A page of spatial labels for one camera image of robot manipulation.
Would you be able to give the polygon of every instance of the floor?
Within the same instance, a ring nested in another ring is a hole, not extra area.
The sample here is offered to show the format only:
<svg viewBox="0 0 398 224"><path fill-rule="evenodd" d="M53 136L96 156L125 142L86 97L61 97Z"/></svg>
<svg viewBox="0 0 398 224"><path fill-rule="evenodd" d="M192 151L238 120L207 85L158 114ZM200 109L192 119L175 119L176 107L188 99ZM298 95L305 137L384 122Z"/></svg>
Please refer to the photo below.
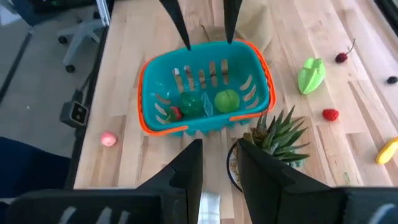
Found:
<svg viewBox="0 0 398 224"><path fill-rule="evenodd" d="M0 136L15 139L45 151L70 157L74 129L58 120L62 104L90 73L98 44L86 39L72 64L73 74L62 64L68 45L57 40L57 31L72 26L73 11L36 27L9 90L0 105ZM3 83L29 26L17 21L0 26L0 83Z"/></svg>

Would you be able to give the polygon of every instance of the wooden surface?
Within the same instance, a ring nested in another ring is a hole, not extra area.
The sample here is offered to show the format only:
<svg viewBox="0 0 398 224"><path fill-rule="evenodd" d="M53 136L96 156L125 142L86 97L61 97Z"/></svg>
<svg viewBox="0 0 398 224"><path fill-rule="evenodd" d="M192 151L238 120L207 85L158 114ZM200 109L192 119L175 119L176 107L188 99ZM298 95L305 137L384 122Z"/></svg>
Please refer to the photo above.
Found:
<svg viewBox="0 0 398 224"><path fill-rule="evenodd" d="M189 29L199 24L223 25L222 0L180 0ZM302 172L330 186L398 185L398 155L385 166L374 163L385 142L398 136L398 40L371 0L270 0L274 25L264 52L271 61L277 90L272 114L296 105L295 117L309 127L300 141L310 153ZM356 38L346 63L334 57ZM137 74L153 56L174 50L177 30L156 0L116 1L98 76L75 188L137 187L170 162L195 138L204 141L203 190L221 195L223 223L249 223L243 195L230 183L226 155L248 126L223 129L208 137L152 137L141 131L137 117ZM297 71L308 57L324 59L327 75L319 89L302 96ZM322 110L336 108L340 118L329 123ZM110 130L119 141L100 144Z"/></svg>

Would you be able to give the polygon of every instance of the teal basket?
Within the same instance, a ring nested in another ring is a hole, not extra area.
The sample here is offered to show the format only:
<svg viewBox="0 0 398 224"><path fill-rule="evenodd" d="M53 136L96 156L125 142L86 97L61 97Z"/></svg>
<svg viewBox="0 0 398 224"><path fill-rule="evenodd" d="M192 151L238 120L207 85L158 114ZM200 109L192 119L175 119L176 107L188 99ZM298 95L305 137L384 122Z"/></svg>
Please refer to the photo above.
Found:
<svg viewBox="0 0 398 224"><path fill-rule="evenodd" d="M239 108L220 113L214 105L218 92L233 89ZM203 116L183 117L168 123L165 110L179 104L182 92L201 98ZM143 130L151 135L185 131L207 134L235 122L246 124L275 105L275 91L266 61L258 49L244 40L210 42L175 50L153 58L141 70L138 110Z"/></svg>

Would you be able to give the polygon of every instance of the succulent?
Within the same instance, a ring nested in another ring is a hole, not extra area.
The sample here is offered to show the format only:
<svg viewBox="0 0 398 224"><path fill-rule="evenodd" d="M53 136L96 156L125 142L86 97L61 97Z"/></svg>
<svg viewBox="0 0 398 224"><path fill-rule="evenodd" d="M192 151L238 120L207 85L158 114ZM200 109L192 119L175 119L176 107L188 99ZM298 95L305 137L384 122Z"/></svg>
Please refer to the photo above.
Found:
<svg viewBox="0 0 398 224"><path fill-rule="evenodd" d="M282 110L278 118L274 116L269 126L267 126L267 115L264 113L260 117L257 127L251 128L250 133L244 133L243 138L282 162L292 167L300 167L304 159L308 158L310 155L299 154L295 151L310 143L293 146L293 143L297 141L307 129L299 129L304 121L303 118L292 120L293 111L294 106L289 111L286 118L283 118L284 111Z"/></svg>

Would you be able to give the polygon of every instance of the toy fruit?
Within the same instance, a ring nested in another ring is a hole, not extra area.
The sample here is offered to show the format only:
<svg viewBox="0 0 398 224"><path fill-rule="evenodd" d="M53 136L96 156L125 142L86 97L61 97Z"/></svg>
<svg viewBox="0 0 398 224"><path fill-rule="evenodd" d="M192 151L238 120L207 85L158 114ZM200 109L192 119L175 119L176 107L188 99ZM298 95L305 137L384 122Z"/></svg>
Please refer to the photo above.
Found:
<svg viewBox="0 0 398 224"><path fill-rule="evenodd" d="M302 94L309 94L321 84L326 75L322 58L309 58L298 73L298 88Z"/></svg>
<svg viewBox="0 0 398 224"><path fill-rule="evenodd" d="M322 111L322 116L328 121L336 121L338 118L339 112L335 109L324 109Z"/></svg>
<svg viewBox="0 0 398 224"><path fill-rule="evenodd" d="M395 76L388 77L388 79L387 79L388 84L395 84L397 82L398 82L398 78Z"/></svg>
<svg viewBox="0 0 398 224"><path fill-rule="evenodd" d="M195 92L183 92L180 95L180 111L186 117L203 115L203 101Z"/></svg>
<svg viewBox="0 0 398 224"><path fill-rule="evenodd" d="M398 137L391 139L386 145L384 145L376 157L376 162L378 164L385 164L392 158L397 149Z"/></svg>
<svg viewBox="0 0 398 224"><path fill-rule="evenodd" d="M101 135L101 144L106 147L111 147L111 146L115 145L117 140L118 140L118 138L110 131L105 131Z"/></svg>
<svg viewBox="0 0 398 224"><path fill-rule="evenodd" d="M182 119L182 113L180 111L180 108L176 106L171 106L169 109L166 110L167 114L167 122L174 122Z"/></svg>
<svg viewBox="0 0 398 224"><path fill-rule="evenodd" d="M336 56L336 58L335 58L336 63L343 63L343 62L347 61L347 59L348 59L347 55L354 49L354 45L355 45L355 39L353 41L353 46L350 48L350 50L347 53L340 52Z"/></svg>
<svg viewBox="0 0 398 224"><path fill-rule="evenodd" d="M214 106L221 113L229 113L239 108L239 95L235 90L223 90L216 94Z"/></svg>

